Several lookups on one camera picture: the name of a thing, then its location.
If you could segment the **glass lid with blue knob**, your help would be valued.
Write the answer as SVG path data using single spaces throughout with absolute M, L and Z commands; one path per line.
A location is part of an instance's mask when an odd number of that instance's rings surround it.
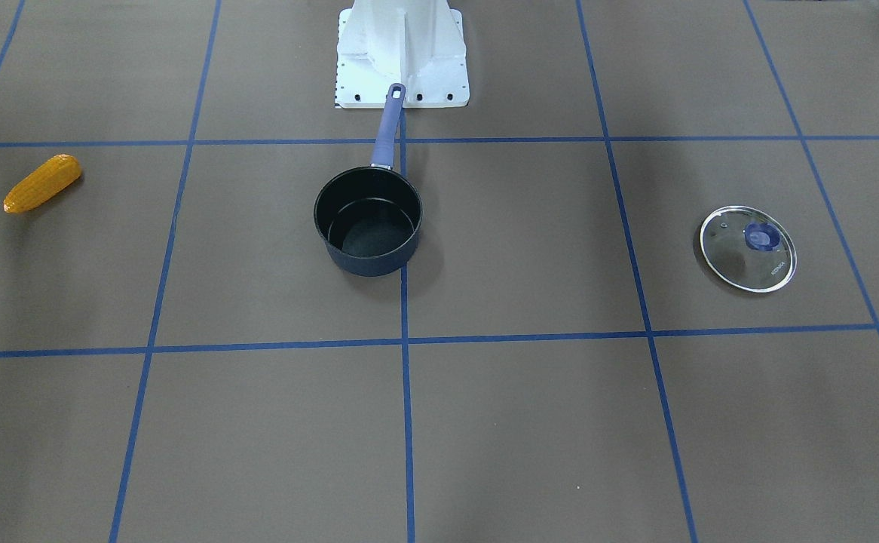
M 797 248 L 790 234 L 756 207 L 719 207 L 705 217 L 696 241 L 707 267 L 740 291 L 772 293 L 797 274 Z

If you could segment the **yellow plastic corn cob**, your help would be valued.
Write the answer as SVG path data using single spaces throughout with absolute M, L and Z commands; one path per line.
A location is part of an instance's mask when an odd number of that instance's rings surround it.
M 73 155 L 54 155 L 9 190 L 3 199 L 3 210 L 11 214 L 35 210 L 77 182 L 81 175 L 81 162 Z

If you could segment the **dark blue saucepan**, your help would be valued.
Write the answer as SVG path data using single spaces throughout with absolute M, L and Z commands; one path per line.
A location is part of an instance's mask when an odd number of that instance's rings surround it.
M 394 170 L 405 97 L 405 85 L 388 87 L 369 164 L 333 176 L 314 202 L 315 228 L 330 260 L 347 274 L 390 275 L 418 249 L 424 206 L 418 190 Z

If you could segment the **white pedestal column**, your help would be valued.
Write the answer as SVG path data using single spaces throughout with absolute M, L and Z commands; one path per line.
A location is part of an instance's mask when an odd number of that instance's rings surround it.
M 382 108 L 391 84 L 406 108 L 470 103 L 463 14 L 446 1 L 354 1 L 337 17 L 334 106 Z

